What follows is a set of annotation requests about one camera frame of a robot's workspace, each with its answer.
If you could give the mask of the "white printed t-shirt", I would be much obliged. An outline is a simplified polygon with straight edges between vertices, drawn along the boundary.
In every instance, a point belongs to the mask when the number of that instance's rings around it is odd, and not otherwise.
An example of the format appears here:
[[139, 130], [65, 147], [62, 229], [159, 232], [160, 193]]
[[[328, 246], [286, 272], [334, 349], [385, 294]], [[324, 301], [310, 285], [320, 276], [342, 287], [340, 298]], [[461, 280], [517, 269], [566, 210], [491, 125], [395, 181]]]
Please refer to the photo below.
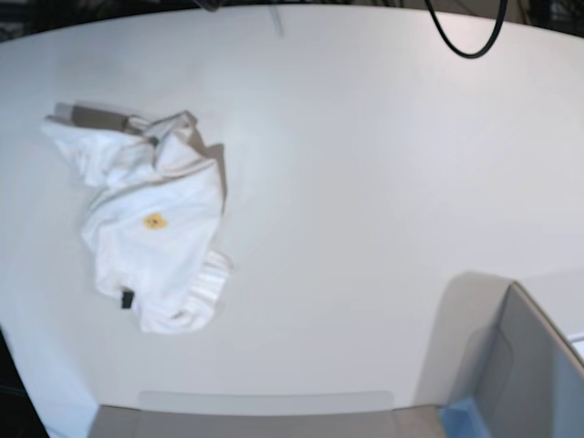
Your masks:
[[232, 265], [215, 245], [224, 171], [194, 115], [130, 115], [118, 129], [50, 115], [42, 130], [97, 192], [80, 230], [96, 289], [132, 311], [146, 333], [207, 326]]

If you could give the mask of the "grey front tray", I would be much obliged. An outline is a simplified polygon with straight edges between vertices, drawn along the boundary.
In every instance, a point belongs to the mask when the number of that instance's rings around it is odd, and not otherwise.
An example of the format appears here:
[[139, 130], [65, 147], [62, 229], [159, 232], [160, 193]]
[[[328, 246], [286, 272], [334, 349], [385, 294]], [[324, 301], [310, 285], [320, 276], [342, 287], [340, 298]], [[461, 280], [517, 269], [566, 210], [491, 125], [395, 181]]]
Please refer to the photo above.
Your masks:
[[216, 395], [143, 391], [102, 405], [91, 437], [444, 437], [433, 405], [393, 407], [387, 391]]

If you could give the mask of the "grey bin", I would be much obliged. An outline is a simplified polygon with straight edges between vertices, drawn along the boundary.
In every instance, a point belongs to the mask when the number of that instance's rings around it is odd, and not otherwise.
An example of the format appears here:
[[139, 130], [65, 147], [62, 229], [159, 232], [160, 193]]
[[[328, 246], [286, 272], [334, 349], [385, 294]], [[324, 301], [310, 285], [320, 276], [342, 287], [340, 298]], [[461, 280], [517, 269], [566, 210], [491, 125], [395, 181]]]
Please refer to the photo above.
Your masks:
[[583, 359], [521, 283], [467, 272], [443, 292], [413, 401], [449, 437], [580, 437]]

